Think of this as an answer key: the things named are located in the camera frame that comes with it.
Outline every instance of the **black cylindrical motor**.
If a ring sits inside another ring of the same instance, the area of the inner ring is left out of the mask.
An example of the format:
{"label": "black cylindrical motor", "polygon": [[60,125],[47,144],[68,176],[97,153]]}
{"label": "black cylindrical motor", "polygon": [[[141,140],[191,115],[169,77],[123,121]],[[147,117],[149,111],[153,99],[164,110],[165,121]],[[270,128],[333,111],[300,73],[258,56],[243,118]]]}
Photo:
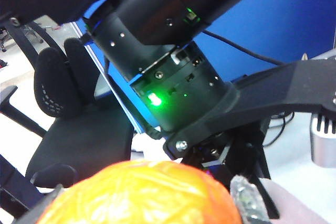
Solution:
{"label": "black cylindrical motor", "polygon": [[174,132],[211,108],[225,83],[193,37],[240,0],[107,0],[87,20],[95,43]]}

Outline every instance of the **blue backdrop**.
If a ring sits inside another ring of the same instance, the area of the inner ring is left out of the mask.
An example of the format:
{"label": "blue backdrop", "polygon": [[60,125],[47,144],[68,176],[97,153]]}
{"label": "blue backdrop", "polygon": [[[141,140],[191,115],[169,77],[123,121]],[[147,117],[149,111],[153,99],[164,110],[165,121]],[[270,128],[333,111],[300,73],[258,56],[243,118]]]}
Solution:
{"label": "blue backdrop", "polygon": [[[99,5],[92,5],[86,16]],[[78,24],[84,31],[83,22]],[[336,0],[242,0],[208,30],[259,54],[291,62],[301,59],[305,52],[311,58],[331,49],[335,26]],[[273,67],[206,35],[201,34],[195,40],[224,80]],[[93,49],[103,62],[101,51],[96,46]],[[113,66],[109,73],[147,120],[156,124]]]}

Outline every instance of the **orange in plastic bag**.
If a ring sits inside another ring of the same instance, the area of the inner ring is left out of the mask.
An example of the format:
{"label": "orange in plastic bag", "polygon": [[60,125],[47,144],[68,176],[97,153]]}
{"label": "orange in plastic bag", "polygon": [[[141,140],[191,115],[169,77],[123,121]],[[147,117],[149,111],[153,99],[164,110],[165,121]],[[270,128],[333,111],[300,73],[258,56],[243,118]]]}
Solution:
{"label": "orange in plastic bag", "polygon": [[225,187],[175,162],[111,165],[77,183],[46,209],[38,224],[241,224]]}

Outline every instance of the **screw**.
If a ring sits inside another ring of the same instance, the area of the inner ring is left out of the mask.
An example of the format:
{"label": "screw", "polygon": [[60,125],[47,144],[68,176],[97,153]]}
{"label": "screw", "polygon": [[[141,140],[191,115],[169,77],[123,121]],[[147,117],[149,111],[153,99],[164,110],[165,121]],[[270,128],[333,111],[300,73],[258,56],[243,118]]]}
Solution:
{"label": "screw", "polygon": [[161,80],[163,78],[163,72],[158,71],[154,74],[155,78]]}
{"label": "screw", "polygon": [[20,26],[20,22],[17,18],[12,17],[9,19],[9,22],[13,25],[13,26]]}
{"label": "screw", "polygon": [[173,23],[173,19],[172,19],[172,18],[168,18],[168,19],[166,19],[166,25],[167,25],[167,26],[173,26],[173,25],[174,25],[174,23]]}
{"label": "screw", "polygon": [[219,154],[218,154],[218,150],[217,149],[212,149],[211,151],[210,151],[210,153],[211,153],[211,155],[212,156],[214,156],[214,157],[219,157]]}
{"label": "screw", "polygon": [[176,142],[176,149],[179,152],[183,152],[188,148],[188,143],[186,141],[177,141]]}

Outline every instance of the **white floor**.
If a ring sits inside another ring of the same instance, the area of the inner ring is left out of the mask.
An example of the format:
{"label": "white floor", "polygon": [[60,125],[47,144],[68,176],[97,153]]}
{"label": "white floor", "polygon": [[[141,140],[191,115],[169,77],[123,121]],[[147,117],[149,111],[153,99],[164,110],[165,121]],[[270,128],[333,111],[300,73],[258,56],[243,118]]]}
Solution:
{"label": "white floor", "polygon": [[[49,25],[47,19],[40,22]],[[62,44],[67,37],[75,37],[71,28],[64,26],[60,30],[48,32]],[[46,47],[36,45],[38,50]],[[53,122],[38,108],[33,93],[33,69],[17,46],[0,53],[0,59],[8,61],[9,66],[0,69],[0,88],[16,84],[18,90],[10,102],[27,116],[48,129]],[[316,166],[310,159],[309,140],[310,115],[297,113],[286,126],[278,141],[266,148],[269,169],[272,178],[304,204],[313,209],[330,223],[336,223],[336,169]],[[0,154],[8,159],[21,173],[25,173],[28,162],[41,138],[19,126],[0,114]],[[266,141],[270,141],[279,129],[271,129]],[[167,159],[161,149],[162,141],[154,141],[137,136],[136,148],[145,151],[146,158]],[[10,223],[11,217],[0,212],[0,220]]]}

